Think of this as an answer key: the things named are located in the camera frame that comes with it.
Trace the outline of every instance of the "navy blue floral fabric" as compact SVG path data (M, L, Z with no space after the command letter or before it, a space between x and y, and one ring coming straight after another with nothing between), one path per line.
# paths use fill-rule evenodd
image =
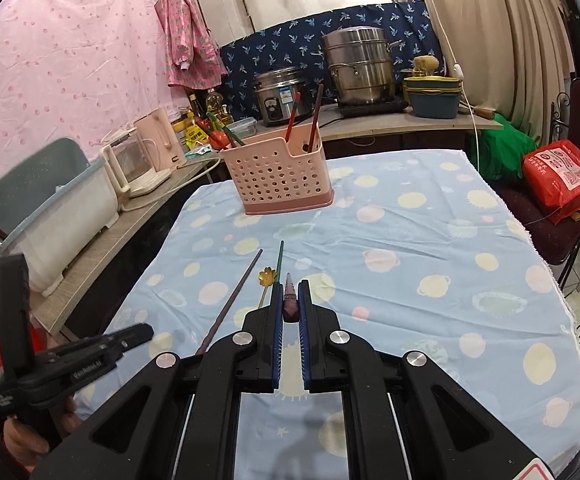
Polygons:
M224 95L235 119L252 116L261 118L254 94L254 77L288 66L303 69L308 92L314 100L319 83L323 83L324 103L336 97L335 87L324 59L321 38L339 28L382 27L388 41L404 40L392 49L397 81L401 69L412 68L416 56L431 54L441 62L439 73L445 70L439 40L432 30L427 7L422 1L347 7L321 12L306 18L291 20L266 28L221 48L221 58L228 70L219 92Z

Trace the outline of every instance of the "table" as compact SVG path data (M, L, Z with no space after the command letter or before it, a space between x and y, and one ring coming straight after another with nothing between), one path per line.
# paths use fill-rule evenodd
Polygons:
M204 167L216 154L204 155L188 162L185 167L175 170L169 179L151 193L129 200L128 209L150 203L156 196L190 181L203 171ZM30 303L32 313L39 323L52 335L56 336L65 321L74 311L90 286L99 277L112 259L136 232L159 210L172 195L146 205L144 208L121 212L119 219L110 229L104 229L78 254L68 270L64 280L48 297L32 292Z
M78 415L160 352L194 354L263 249L214 341L240 330L284 240L282 279L308 280L342 330L388 354L425 352L560 473L580 449L580 351L525 229L459 150L327 165L335 200L319 209L245 216L232 182L195 191L107 328L146 322L154 338L76 395ZM275 393L241 397L234 479L346 478L341 399L304 390L297 324L283 327Z
M321 107L319 124L323 125L342 119L338 105ZM478 130L502 130L503 126L496 121L490 121L474 116ZM265 133L278 130L283 126L266 127L262 121L257 123L257 132ZM411 132L426 132L438 130L473 130L472 118L469 114L458 114L455 119L425 119L416 117L411 109L401 114L378 114L364 117L342 119L329 124L321 130L323 142L337 139L353 139L355 137L381 136L388 134L406 134Z

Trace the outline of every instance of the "pink conical object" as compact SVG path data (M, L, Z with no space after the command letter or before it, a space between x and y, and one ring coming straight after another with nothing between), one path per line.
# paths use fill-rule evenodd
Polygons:
M285 279L285 294L283 295L283 320L286 323L299 322L299 302L296 300L296 292L292 285L292 277L288 272Z

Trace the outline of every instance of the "tablecloth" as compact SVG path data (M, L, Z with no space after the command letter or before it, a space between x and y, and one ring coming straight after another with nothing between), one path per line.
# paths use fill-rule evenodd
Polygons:
M77 394L87 416L161 351L192 355L258 248L215 338L241 328L257 273L306 278L313 301L375 349L428 354L558 474L580 449L580 349L572 315L524 227L463 152L414 150L328 161L335 201L245 216L232 181L199 188L109 331L148 322L150 344ZM297 326L283 331L281 381L244 395L235 480L347 475L340 394L309 395Z

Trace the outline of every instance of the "dark red chair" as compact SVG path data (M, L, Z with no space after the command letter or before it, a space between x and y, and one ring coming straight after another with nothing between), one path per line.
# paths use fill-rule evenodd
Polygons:
M556 101L557 105L552 103L550 142L562 138L561 134L567 130L566 138L580 150L580 78L572 81L570 96L560 94ZM568 123L561 120L558 105L569 107ZM524 182L494 182L491 186L530 233L538 254L552 266L567 262L558 277L558 284L563 288L580 249L580 219L574 221L572 218L565 218L554 225L538 208L532 190Z

